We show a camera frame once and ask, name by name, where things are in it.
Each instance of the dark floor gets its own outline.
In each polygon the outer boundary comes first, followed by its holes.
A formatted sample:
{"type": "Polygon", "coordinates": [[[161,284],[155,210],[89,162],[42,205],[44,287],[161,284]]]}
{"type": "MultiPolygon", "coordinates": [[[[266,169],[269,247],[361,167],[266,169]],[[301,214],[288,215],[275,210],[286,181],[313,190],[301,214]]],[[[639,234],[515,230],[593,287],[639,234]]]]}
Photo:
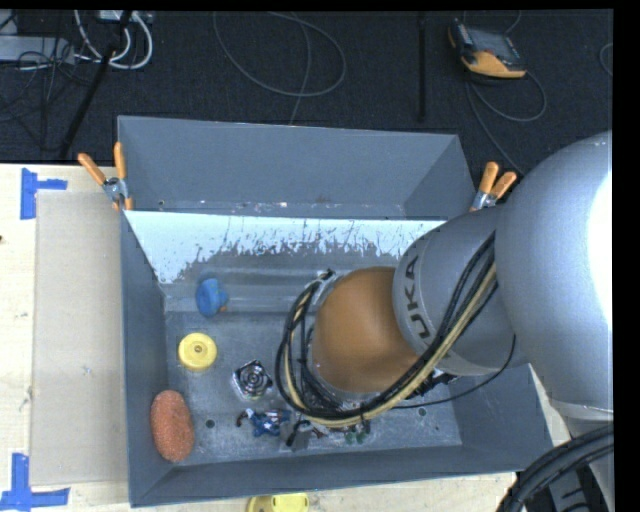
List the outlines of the dark floor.
{"type": "MultiPolygon", "coordinates": [[[[82,46],[73,11],[14,12],[19,33],[60,34],[76,51],[82,46]]],[[[94,46],[104,49],[115,25],[97,23],[93,12],[81,11],[81,19],[94,46]]],[[[526,174],[560,148],[612,126],[613,10],[426,11],[423,122],[418,12],[294,15],[312,25],[306,26],[309,47],[299,24],[268,13],[221,12],[214,18],[205,11],[156,11],[151,61],[140,70],[107,71],[64,159],[62,142],[99,65],[34,72],[5,64],[0,161],[73,161],[84,151],[99,164],[111,163],[120,114],[288,124],[295,113],[293,122],[308,126],[457,134],[477,181],[488,160],[526,174]],[[469,26],[495,32],[520,16],[510,36],[530,76],[470,85],[446,37],[449,22],[463,15],[469,26]],[[311,96],[298,103],[295,95],[269,90],[300,91],[308,55],[304,91],[311,96]],[[481,103],[476,91],[505,115],[537,119],[508,120],[481,103]]],[[[135,26],[131,31],[140,59],[144,34],[135,26]]]]}

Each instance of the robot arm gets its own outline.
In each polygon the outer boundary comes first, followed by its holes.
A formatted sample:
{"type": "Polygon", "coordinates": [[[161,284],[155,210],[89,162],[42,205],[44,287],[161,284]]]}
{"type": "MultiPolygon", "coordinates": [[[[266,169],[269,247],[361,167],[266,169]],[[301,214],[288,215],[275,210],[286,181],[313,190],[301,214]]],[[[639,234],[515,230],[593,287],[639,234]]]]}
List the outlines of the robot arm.
{"type": "MultiPolygon", "coordinates": [[[[341,279],[316,317],[310,360],[322,384],[344,400],[387,390],[440,343],[452,296],[464,306],[491,269],[497,286],[437,368],[491,374],[509,356],[532,365],[574,437],[612,424],[611,144],[607,132],[549,157],[506,204],[416,240],[392,277],[341,279]]],[[[613,510],[613,454],[591,467],[613,510]]]]}

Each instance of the white cable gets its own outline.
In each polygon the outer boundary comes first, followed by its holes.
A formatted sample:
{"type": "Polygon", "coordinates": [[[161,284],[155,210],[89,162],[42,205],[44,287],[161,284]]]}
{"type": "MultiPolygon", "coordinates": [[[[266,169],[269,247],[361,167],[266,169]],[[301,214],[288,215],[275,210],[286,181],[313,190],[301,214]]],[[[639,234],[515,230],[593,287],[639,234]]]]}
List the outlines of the white cable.
{"type": "MultiPolygon", "coordinates": [[[[98,50],[96,50],[95,47],[91,44],[91,41],[89,41],[89,38],[84,30],[84,26],[82,25],[82,21],[80,20],[80,13],[78,12],[78,10],[74,9],[73,12],[76,19],[76,23],[78,25],[78,29],[80,30],[80,35],[82,36],[82,40],[84,41],[85,45],[91,50],[91,52],[97,57],[96,59],[94,59],[92,57],[87,57],[86,55],[76,54],[76,58],[99,63],[102,60],[102,55],[100,55],[100,52],[98,52],[98,50]]],[[[136,23],[138,23],[142,27],[142,30],[147,39],[147,45],[148,45],[147,54],[144,56],[144,58],[140,62],[137,62],[136,64],[120,64],[117,62],[118,60],[121,60],[125,55],[127,55],[127,53],[129,53],[131,49],[131,35],[129,34],[129,30],[125,28],[124,34],[127,39],[126,47],[122,52],[120,52],[118,55],[115,55],[109,60],[109,65],[116,69],[125,69],[125,70],[140,69],[148,64],[148,62],[151,60],[151,56],[153,55],[153,37],[151,36],[151,31],[149,30],[149,27],[142,20],[142,18],[140,18],[138,13],[136,12],[132,13],[131,17],[136,23]]]]}
{"type": "Polygon", "coordinates": [[[45,60],[45,62],[39,63],[39,64],[34,64],[33,66],[18,66],[16,69],[18,69],[19,71],[37,71],[39,69],[48,69],[50,67],[55,67],[56,65],[59,65],[59,64],[64,62],[64,60],[68,56],[68,55],[65,55],[65,51],[68,48],[70,48],[70,44],[69,43],[67,43],[62,48],[62,51],[60,52],[60,56],[55,55],[55,56],[47,57],[46,55],[44,55],[41,52],[35,52],[37,54],[42,55],[41,58],[43,60],[45,60]]]}
{"type": "MultiPolygon", "coordinates": [[[[76,54],[76,58],[78,59],[82,59],[82,60],[89,60],[92,62],[100,62],[102,60],[102,55],[100,54],[100,52],[98,50],[96,50],[96,48],[91,44],[91,41],[89,41],[89,36],[87,35],[87,33],[84,30],[84,25],[82,24],[82,21],[80,20],[80,12],[78,11],[78,9],[74,9],[73,10],[73,15],[76,18],[76,24],[78,25],[78,30],[80,31],[80,36],[82,36],[82,40],[84,41],[84,44],[87,48],[89,48],[89,50],[91,50],[91,52],[96,56],[96,59],[93,59],[91,57],[87,57],[86,55],[78,55],[76,54]]],[[[120,59],[122,59],[131,49],[131,36],[129,34],[129,30],[128,29],[124,29],[124,35],[127,38],[127,45],[125,47],[125,49],[118,55],[115,55],[110,62],[113,61],[118,61],[120,59]]]]}

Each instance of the oval sponge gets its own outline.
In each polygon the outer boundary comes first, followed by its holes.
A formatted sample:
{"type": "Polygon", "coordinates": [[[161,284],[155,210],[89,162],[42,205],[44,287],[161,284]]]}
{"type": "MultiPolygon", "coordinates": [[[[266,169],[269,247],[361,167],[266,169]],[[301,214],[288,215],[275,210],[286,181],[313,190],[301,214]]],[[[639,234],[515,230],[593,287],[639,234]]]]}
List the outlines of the oval sponge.
{"type": "Polygon", "coordinates": [[[186,459],[195,444],[189,406],[180,393],[166,390],[151,404],[151,434],[160,455],[169,462],[186,459]]]}

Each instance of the blue tape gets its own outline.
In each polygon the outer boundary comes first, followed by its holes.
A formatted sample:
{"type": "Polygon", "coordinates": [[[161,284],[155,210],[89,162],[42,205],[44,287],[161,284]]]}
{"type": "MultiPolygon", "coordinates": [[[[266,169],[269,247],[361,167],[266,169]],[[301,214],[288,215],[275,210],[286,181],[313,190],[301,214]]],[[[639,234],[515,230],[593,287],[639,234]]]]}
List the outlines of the blue tape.
{"type": "Polygon", "coordinates": [[[48,179],[38,181],[38,175],[29,169],[22,168],[22,191],[20,194],[20,219],[36,217],[36,192],[40,189],[66,190],[66,180],[48,179]]]}
{"type": "Polygon", "coordinates": [[[29,487],[29,457],[21,453],[12,455],[11,490],[0,496],[0,510],[30,512],[35,507],[60,507],[69,501],[69,490],[31,492],[29,487]]]}

